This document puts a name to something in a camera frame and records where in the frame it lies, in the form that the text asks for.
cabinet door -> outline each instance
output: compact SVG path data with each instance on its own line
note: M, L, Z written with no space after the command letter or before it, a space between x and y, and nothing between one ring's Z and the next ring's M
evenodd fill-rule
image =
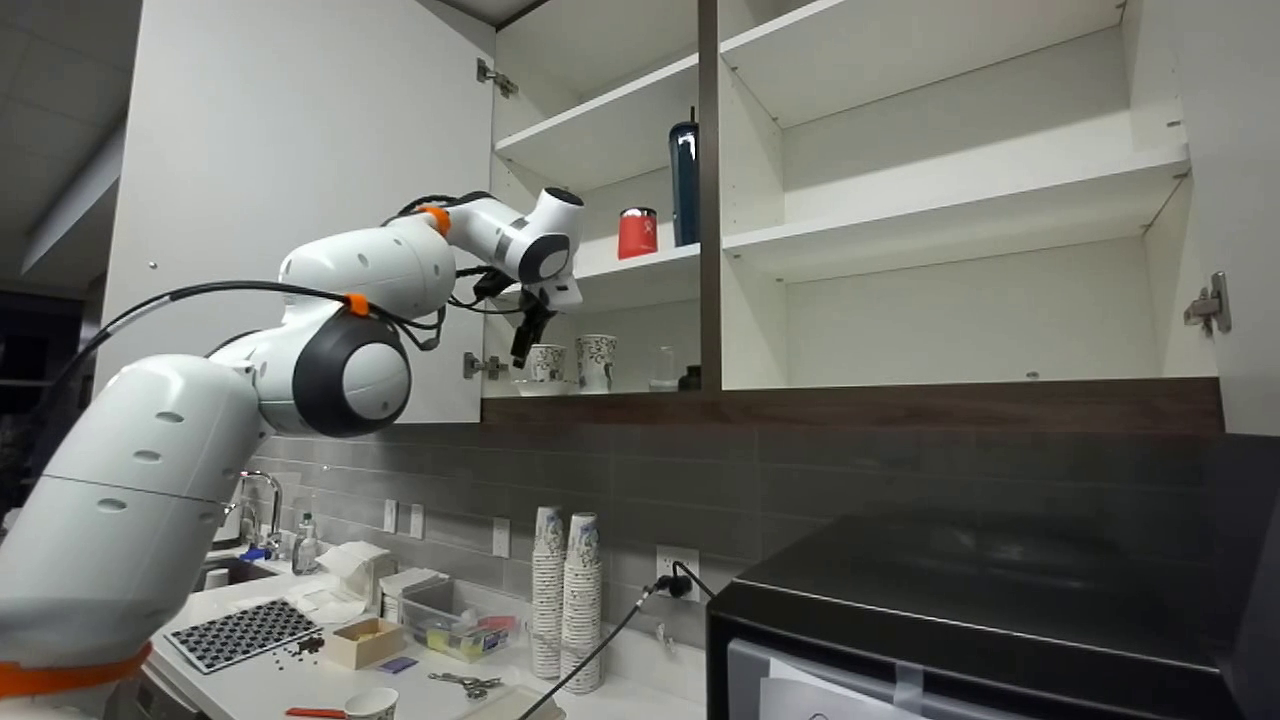
M1219 336L1232 432L1280 437L1280 6L1178 0L1178 74L1196 160L1192 232L1232 280L1235 332Z
M487 45L487 27L414 0L144 6L109 315L191 280L268 280L304 240L372 230L422 193L487 189ZM272 324L274 298L191 300L124 332L101 378ZM479 385L460 374L475 348L479 322L451 314L442 343L411 352L402 419L475 419Z

small container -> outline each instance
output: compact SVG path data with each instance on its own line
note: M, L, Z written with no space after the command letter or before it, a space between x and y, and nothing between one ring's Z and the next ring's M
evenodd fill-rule
M304 513L297 523L297 543L291 543L291 578L310 578L318 567L318 541L315 541L315 519Z
M630 203L617 216L617 258L646 258L654 252L654 211Z
M495 630L460 622L454 613L414 605L408 596L402 596L402 630L426 653L454 658L466 665L475 665L479 658L487 658L503 642L503 633L495 633Z
M430 567L402 567L396 578L385 578L380 593L385 593L385 618L391 624L402 624L402 596L442 605L451 596L451 581Z
M325 635L318 661L337 667L366 667L402 649L402 633L391 622L361 622Z
M686 374L680 378L680 394L700 394L705 389L705 369L686 365Z

appliance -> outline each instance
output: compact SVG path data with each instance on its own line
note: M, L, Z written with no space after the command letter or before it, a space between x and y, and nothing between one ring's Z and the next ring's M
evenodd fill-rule
M835 519L709 605L713 720L1239 717L1124 557L993 515Z

cable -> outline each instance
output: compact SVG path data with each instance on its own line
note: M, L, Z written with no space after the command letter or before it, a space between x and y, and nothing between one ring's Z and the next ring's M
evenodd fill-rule
M685 560L673 560L673 578L686 578L705 596L714 596Z
M30 419L41 419L50 399L62 394L62 385L81 374L81 365L88 358L94 358L117 332L124 332L129 324L169 307L169 304L178 304L178 300L191 300L191 298L213 298L213 291L284 291L284 298L315 298L315 300L337 300L337 304L347 304L353 298L340 298L340 291L325 291L325 290L304 290L304 283L278 283L278 280L213 280L213 283L185 283L185 290L169 290L169 291L157 291L124 314L117 314L101 332L91 332L91 342L55 374L55 380L46 385L46 394L41 398L41 406L26 411ZM442 307L435 314L430 324L419 324L419 322L408 322L408 315L396 315L380 304L366 304L372 315L396 324L419 352L435 348L438 343L438 327L442 327Z
M673 593L674 578L659 578L651 586L642 586L642 593L635 596L635 605L627 609L627 618L619 624L611 624L611 633L580 661L573 665L569 678L561 678L541 700L531 700L518 720L531 720L531 711L541 711L564 686L573 686L646 605L651 593Z
M460 203L460 198L414 198L414 199L408 199L396 216L386 216L385 230L386 230L391 219L400 219L400 216L411 216L419 203L442 203L442 209L451 209L451 203Z

ceiling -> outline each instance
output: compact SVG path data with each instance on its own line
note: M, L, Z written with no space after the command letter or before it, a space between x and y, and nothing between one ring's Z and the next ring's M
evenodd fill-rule
M43 216L124 130L139 0L0 0L0 291L88 298L113 198L25 273Z

